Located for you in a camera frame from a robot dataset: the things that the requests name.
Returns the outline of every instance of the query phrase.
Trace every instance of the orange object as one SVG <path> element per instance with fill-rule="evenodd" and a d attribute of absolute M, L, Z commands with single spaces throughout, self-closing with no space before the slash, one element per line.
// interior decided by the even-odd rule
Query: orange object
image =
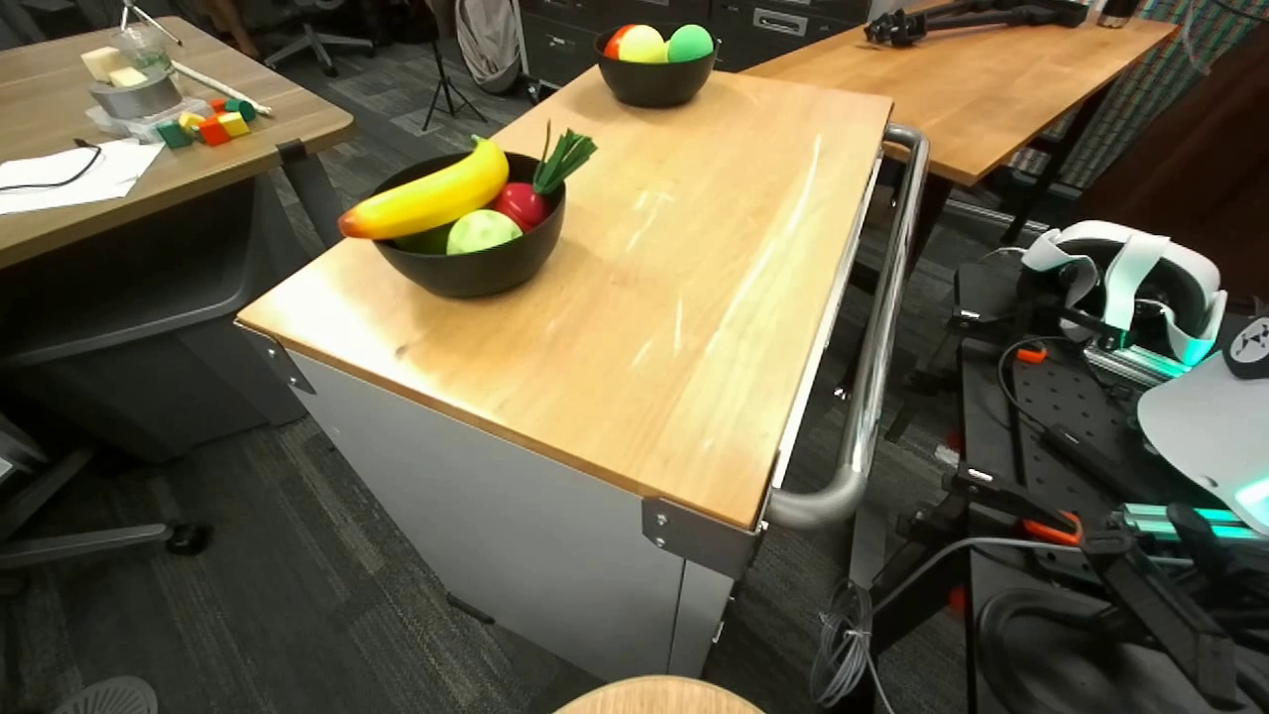
<path fill-rule="evenodd" d="M 1074 514 L 1063 514 L 1063 516 L 1071 519 L 1071 532 L 1051 529 L 1051 525 L 1038 525 L 1038 519 L 1025 519 L 1025 532 L 1026 532 L 1033 541 L 1048 541 L 1048 544 L 1081 547 L 1081 541 L 1085 541 L 1085 525 L 1081 525 L 1081 516 L 1074 516 Z"/>
<path fill-rule="evenodd" d="M 221 146 L 221 143 L 233 143 L 233 134 L 211 117 L 199 125 L 199 143 Z"/>
<path fill-rule="evenodd" d="M 1021 363 L 1021 365 L 1042 365 L 1042 363 L 1048 363 L 1048 346 L 1021 346 L 1021 348 L 1014 348 L 1014 363 Z"/>
<path fill-rule="evenodd" d="M 622 26 L 622 28 L 615 28 L 615 31 L 603 39 L 603 57 L 607 57 L 607 59 L 622 59 L 621 49 L 622 49 L 622 38 L 628 38 L 630 28 L 636 28 L 636 26 Z"/>

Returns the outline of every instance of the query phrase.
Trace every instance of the wooden stool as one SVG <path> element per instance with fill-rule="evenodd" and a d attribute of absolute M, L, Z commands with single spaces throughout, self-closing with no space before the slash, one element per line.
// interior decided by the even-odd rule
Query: wooden stool
<path fill-rule="evenodd" d="M 701 677 L 648 674 L 601 687 L 560 714 L 759 714 L 759 707 Z"/>

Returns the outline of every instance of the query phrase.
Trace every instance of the metal handle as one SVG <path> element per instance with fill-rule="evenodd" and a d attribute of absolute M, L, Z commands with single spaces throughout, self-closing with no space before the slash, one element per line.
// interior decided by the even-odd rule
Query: metal handle
<path fill-rule="evenodd" d="M 930 167 L 925 134 L 907 126 L 889 126 L 884 141 L 907 146 L 907 175 L 902 188 L 902 216 L 889 232 L 884 276 L 877 287 L 864 352 L 860 352 L 860 369 L 849 401 L 843 462 L 833 482 L 823 491 L 770 491 L 770 519 L 796 532 L 844 525 L 860 510 L 869 473 L 873 473 L 873 451 L 882 434 L 877 420 L 884 404 L 898 313 L 902 313 L 905 276 L 907 276 L 907 245 L 913 245 L 922 188 Z"/>

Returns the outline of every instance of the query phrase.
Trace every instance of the green apple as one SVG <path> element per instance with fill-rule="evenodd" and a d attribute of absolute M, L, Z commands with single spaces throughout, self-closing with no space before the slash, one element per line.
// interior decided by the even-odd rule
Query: green apple
<path fill-rule="evenodd" d="M 621 39 L 621 59 L 622 65 L 668 65 L 668 39 L 650 26 L 636 26 Z"/>
<path fill-rule="evenodd" d="M 671 65 L 696 65 L 714 51 L 714 38 L 701 26 L 681 26 L 671 39 Z"/>
<path fill-rule="evenodd" d="M 500 211 L 471 211 L 450 232 L 450 253 L 480 253 L 515 242 L 524 232 Z"/>

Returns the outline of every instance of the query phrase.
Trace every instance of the electronic device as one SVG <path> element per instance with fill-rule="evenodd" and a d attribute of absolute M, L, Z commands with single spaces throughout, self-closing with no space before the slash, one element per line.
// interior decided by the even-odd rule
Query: electronic device
<path fill-rule="evenodd" d="M 1269 537 L 1269 318 L 1194 372 L 1148 389 L 1137 426 L 1188 482 Z"/>
<path fill-rule="evenodd" d="M 1137 16 L 1144 0 L 1107 0 L 1098 26 L 1124 28 L 1132 16 Z"/>
<path fill-rule="evenodd" d="M 983 26 L 1063 26 L 1081 28 L 1087 22 L 1087 6 L 1069 0 L 954 0 L 922 12 L 882 12 L 864 38 L 869 43 L 913 49 L 930 31 L 950 28 L 983 28 Z"/>
<path fill-rule="evenodd" d="M 1226 318 L 1222 272 L 1205 253 L 1118 224 L 1048 232 L 1025 272 L 1063 281 L 1063 335 L 1095 369 L 1144 384 L 1189 372 Z"/>

